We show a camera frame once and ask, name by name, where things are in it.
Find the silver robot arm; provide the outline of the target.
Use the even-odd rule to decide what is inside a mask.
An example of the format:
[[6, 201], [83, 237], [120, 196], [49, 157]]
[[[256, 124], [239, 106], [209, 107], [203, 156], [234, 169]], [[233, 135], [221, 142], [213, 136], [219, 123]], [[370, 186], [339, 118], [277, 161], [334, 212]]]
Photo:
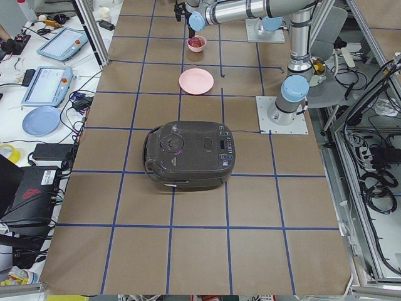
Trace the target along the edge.
[[258, 24], [259, 39], [272, 43], [282, 43], [284, 41], [282, 24], [283, 18], [281, 16], [275, 18], [269, 18], [268, 16], [260, 18]]
[[318, 1], [175, 1], [176, 20], [184, 20], [189, 37], [208, 26], [216, 25], [219, 29], [238, 29], [241, 36], [247, 37], [247, 21], [257, 22], [263, 29], [264, 18], [281, 17], [288, 22], [283, 33], [284, 43], [263, 43], [260, 41], [239, 42], [247, 55], [254, 55], [252, 65], [259, 69], [262, 90], [261, 96], [275, 96], [277, 99], [265, 113], [272, 113], [273, 120], [281, 123], [292, 122], [294, 117], [303, 114], [299, 110], [300, 102], [286, 99], [287, 89], [295, 86], [294, 79], [302, 78], [305, 90], [310, 88], [313, 76], [310, 43], [311, 27]]

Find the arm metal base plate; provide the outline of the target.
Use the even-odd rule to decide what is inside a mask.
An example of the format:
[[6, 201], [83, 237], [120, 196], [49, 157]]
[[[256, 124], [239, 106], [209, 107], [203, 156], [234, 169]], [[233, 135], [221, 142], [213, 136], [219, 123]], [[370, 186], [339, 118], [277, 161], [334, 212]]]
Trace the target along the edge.
[[256, 96], [259, 131], [262, 134], [308, 135], [303, 107], [284, 113], [276, 107], [276, 97]]
[[247, 41], [255, 43], [284, 43], [283, 18], [256, 18], [246, 20]]

